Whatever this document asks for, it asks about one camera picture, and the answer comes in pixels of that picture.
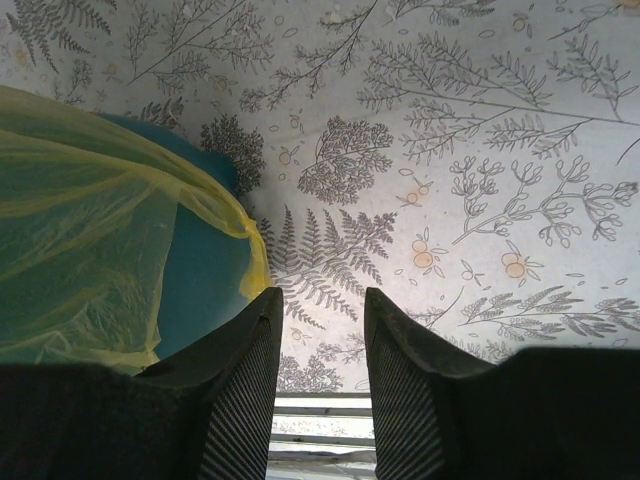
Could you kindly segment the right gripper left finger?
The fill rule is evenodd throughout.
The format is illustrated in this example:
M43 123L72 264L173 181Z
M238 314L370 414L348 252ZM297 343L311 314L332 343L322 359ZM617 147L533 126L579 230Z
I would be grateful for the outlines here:
M138 380L178 396L173 479L263 479L283 329L283 292L269 287L233 319Z

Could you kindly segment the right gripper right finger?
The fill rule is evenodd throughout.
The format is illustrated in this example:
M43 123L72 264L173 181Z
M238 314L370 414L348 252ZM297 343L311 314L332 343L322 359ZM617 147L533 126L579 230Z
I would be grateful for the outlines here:
M466 429L468 383L495 365L420 325L382 290L365 295L364 337L380 479L497 479Z

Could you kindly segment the teal trash bin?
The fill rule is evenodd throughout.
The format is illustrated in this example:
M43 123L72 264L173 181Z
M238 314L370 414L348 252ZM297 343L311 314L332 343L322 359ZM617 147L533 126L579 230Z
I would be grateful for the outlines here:
M102 117L184 158L237 196L237 169L219 148L200 149L169 129L142 120ZM249 257L248 240L230 237L185 206L177 207L158 312L159 359L191 345L244 309L249 301L239 287Z

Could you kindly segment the yellow trash bag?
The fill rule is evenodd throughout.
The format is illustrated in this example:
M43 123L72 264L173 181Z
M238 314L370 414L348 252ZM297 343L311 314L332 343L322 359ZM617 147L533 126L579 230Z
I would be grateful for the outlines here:
M1 91L1 360L137 373L158 359L158 313L185 207L250 246L238 292L270 283L256 224L186 159L92 113Z

